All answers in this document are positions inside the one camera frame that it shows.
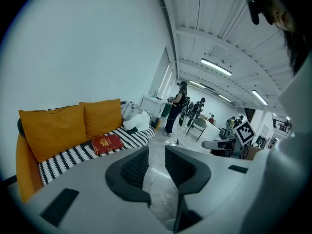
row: red book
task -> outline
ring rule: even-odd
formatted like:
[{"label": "red book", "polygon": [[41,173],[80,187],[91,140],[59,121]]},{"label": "red book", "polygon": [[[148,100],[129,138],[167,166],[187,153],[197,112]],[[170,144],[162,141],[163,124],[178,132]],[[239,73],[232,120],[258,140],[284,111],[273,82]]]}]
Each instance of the red book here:
[{"label": "red book", "polygon": [[105,154],[123,147],[123,143],[118,135],[96,137],[91,142],[96,155]]}]

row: ceiling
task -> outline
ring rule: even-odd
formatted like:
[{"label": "ceiling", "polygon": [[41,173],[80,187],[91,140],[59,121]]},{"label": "ceiling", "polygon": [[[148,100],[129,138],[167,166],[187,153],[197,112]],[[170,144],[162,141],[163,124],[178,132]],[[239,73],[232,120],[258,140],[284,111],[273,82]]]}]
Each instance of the ceiling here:
[{"label": "ceiling", "polygon": [[[205,85],[237,107],[284,114],[277,97],[293,77],[282,33],[263,16],[251,21],[245,0],[164,0],[175,43],[177,75]],[[202,64],[212,61],[233,74]],[[253,95],[257,90],[268,106]]]}]

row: railing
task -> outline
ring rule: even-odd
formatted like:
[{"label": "railing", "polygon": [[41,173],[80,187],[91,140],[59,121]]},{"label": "railing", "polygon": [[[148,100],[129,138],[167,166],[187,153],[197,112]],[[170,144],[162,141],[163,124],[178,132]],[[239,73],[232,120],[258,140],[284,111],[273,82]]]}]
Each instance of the railing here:
[{"label": "railing", "polygon": [[289,122],[282,122],[280,120],[273,120],[273,127],[285,133],[289,133],[292,125]]}]

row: sofa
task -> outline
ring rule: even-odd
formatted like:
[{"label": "sofa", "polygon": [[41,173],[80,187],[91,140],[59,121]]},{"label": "sofa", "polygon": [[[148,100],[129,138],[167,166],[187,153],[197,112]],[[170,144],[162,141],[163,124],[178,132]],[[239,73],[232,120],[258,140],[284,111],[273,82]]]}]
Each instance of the sofa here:
[{"label": "sofa", "polygon": [[[127,149],[146,146],[155,129],[128,134],[122,126],[120,99],[48,111],[19,111],[16,174],[23,202],[73,166]],[[116,134],[124,146],[96,155],[91,139]]]}]

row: black shirt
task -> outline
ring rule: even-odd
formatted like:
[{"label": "black shirt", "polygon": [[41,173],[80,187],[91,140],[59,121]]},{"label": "black shirt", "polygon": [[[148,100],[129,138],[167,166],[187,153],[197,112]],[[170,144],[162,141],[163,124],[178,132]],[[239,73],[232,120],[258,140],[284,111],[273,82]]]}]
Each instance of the black shirt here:
[{"label": "black shirt", "polygon": [[196,102],[195,105],[194,105],[194,111],[197,111],[198,109],[200,109],[201,107],[205,106],[205,103],[202,102],[201,100]]},{"label": "black shirt", "polygon": [[184,100],[186,98],[186,94],[185,94],[184,90],[179,91],[179,93],[182,93],[182,98],[180,99],[180,101],[178,103],[174,103],[174,105],[177,105],[178,107],[182,108],[183,102],[184,102]]},{"label": "black shirt", "polygon": [[239,118],[239,119],[236,119],[236,120],[234,121],[234,126],[233,126],[233,128],[239,126],[241,123],[242,123],[242,120],[241,120],[240,118]]}]

